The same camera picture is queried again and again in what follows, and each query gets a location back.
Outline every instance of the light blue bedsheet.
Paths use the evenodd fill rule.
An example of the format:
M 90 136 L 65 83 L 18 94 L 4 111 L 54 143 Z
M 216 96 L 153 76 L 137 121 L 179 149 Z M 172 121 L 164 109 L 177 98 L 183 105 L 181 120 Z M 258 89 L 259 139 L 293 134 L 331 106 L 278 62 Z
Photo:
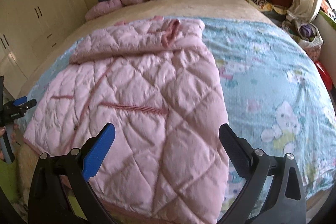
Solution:
M 336 170 L 336 118 L 314 63 L 294 40 L 273 25 L 202 20 L 203 41 L 215 57 L 233 131 L 268 155 L 293 152 L 306 198 L 330 188 Z M 48 83 L 67 66 L 78 43 L 43 74 L 29 99 L 41 100 Z M 23 129 L 32 114 L 33 110 L 21 119 Z M 267 182 L 253 214 L 261 209 L 270 180 Z M 231 165 L 221 215 L 243 184 Z

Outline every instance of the bed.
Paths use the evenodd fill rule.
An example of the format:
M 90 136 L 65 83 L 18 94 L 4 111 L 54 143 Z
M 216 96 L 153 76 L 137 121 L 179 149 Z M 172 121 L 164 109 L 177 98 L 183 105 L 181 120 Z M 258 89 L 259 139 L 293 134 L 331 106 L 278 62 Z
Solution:
M 301 171 L 306 199 L 332 187 L 336 170 L 336 158 L 332 156 L 336 150 L 336 118 L 319 73 L 288 35 L 244 0 L 157 0 L 124 7 L 89 21 L 33 73 L 20 95 L 40 101 L 50 81 L 66 68 L 76 46 L 92 31 L 119 21 L 157 15 L 202 19 L 205 24 L 202 40 L 215 58 L 229 125 L 238 136 L 269 155 L 292 152 Z M 28 111 L 20 120 L 22 131 L 33 112 Z M 24 144 L 18 158 L 21 188 L 27 200 L 38 155 Z M 227 211 L 243 184 L 244 180 L 230 164 L 218 218 Z M 253 214 L 261 209 L 269 185 L 268 180 Z

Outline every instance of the metal screw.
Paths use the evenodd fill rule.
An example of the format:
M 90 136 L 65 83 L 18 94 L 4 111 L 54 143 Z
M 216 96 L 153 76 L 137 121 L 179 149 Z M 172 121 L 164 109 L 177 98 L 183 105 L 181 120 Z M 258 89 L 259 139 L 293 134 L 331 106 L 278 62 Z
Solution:
M 287 158 L 289 158 L 290 160 L 293 160 L 293 159 L 294 159 L 294 156 L 293 156 L 293 154 L 288 153 L 288 154 L 287 154 Z
M 48 156 L 48 153 L 42 153 L 41 156 L 40 156 L 40 159 L 41 160 L 45 160 Z
M 261 149 L 256 149 L 256 150 L 254 150 L 254 152 L 258 156 L 263 156 L 263 154 L 264 154 L 264 151 L 262 151 Z
M 70 151 L 70 154 L 73 155 L 73 156 L 76 156 L 79 154 L 79 149 L 78 148 L 74 148 Z

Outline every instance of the green cloth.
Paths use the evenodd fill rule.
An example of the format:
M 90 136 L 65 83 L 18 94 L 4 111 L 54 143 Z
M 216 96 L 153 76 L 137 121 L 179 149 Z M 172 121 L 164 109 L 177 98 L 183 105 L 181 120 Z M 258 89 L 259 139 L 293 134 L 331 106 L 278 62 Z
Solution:
M 68 195 L 68 200 L 70 202 L 70 205 L 71 205 L 75 215 L 87 220 L 87 218 L 85 217 L 85 215 L 82 211 L 82 208 L 80 207 L 77 199 L 73 195 L 70 194 L 70 195 Z
M 17 203 L 20 199 L 17 169 L 17 160 L 11 164 L 0 160 L 0 187 L 11 203 Z
M 333 20 L 330 16 L 328 16 L 325 12 L 323 12 L 323 11 L 319 11 L 319 14 L 321 15 L 321 16 L 323 16 L 324 17 L 324 19 L 326 20 L 326 22 L 328 22 L 328 24 L 330 25 L 330 26 L 332 26 L 333 27 L 333 29 L 336 31 L 336 22 L 335 22 L 335 20 Z

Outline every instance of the blue trigger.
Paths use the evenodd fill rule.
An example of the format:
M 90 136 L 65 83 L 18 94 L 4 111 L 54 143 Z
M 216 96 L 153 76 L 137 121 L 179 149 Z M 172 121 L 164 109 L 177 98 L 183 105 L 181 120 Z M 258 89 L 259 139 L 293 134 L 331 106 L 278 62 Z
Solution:
M 19 105 L 22 105 L 22 104 L 24 104 L 24 103 L 26 103 L 26 102 L 27 102 L 27 97 L 24 96 L 24 97 L 21 97 L 21 98 L 16 99 L 16 100 L 13 102 L 13 105 L 14 105 L 14 106 L 19 106 Z
M 107 123 L 99 135 L 98 140 L 94 143 L 83 160 L 82 175 L 85 181 L 88 181 L 89 178 L 92 178 L 97 174 L 108 153 L 116 136 L 114 125 Z

